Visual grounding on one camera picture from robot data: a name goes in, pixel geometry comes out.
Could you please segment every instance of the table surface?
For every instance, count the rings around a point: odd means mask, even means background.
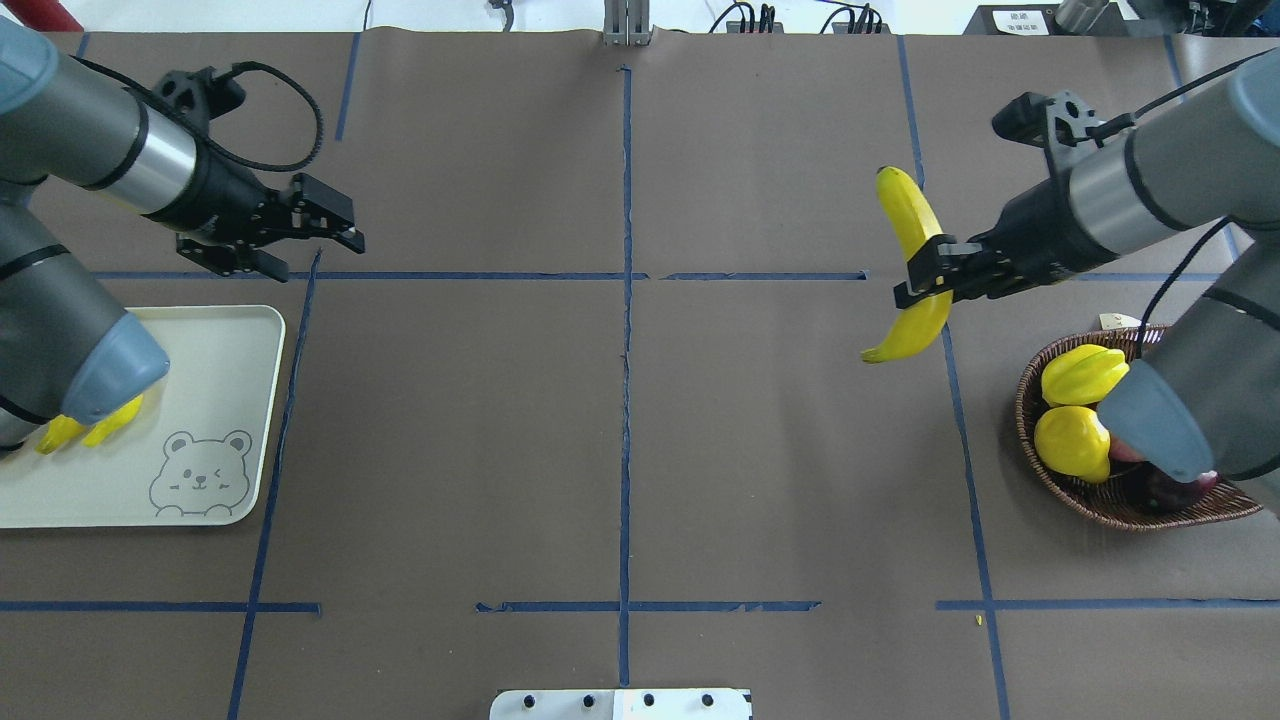
[[[212,278],[163,228],[36,195],[123,304],[269,304],[288,337],[246,520],[0,534],[0,715],[462,720],[503,689],[620,685],[749,688],[758,717],[1274,715],[1275,515],[1119,533],[1012,442],[1027,360],[1139,315],[1193,233],[858,360],[902,275],[877,168],[973,234],[1044,173],[991,133],[1007,100],[1117,114],[1274,41],[56,42],[147,83],[293,74],[326,117],[308,172],[369,252],[296,242],[288,284]],[[303,155],[301,101],[243,82],[215,137]],[[1215,238],[1156,319],[1244,242]]]

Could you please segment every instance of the white label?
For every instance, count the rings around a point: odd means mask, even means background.
[[[1007,35],[1048,35],[1048,23],[1039,10],[992,10],[996,29]]]

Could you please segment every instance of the light blue joint cover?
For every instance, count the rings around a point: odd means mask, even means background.
[[[164,348],[133,313],[125,313],[76,373],[63,398],[63,415],[92,425],[142,395],[168,372],[169,356]]]
[[[23,106],[56,73],[58,49],[47,37],[0,18],[0,115]]]
[[[1280,49],[1240,65],[1226,95],[1253,132],[1280,147]]]
[[[1213,469],[1213,452],[1196,418],[1142,360],[1129,365],[1129,373],[1098,405],[1098,420],[1179,482],[1193,482]]]

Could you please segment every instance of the metal clamp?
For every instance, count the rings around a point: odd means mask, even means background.
[[[649,0],[604,0],[605,45],[649,45]]]

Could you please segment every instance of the white tray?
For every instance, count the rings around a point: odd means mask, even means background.
[[[40,429],[0,462],[0,528],[227,525],[257,502],[284,319],[265,305],[132,311],[169,374],[102,445],[40,455]]]

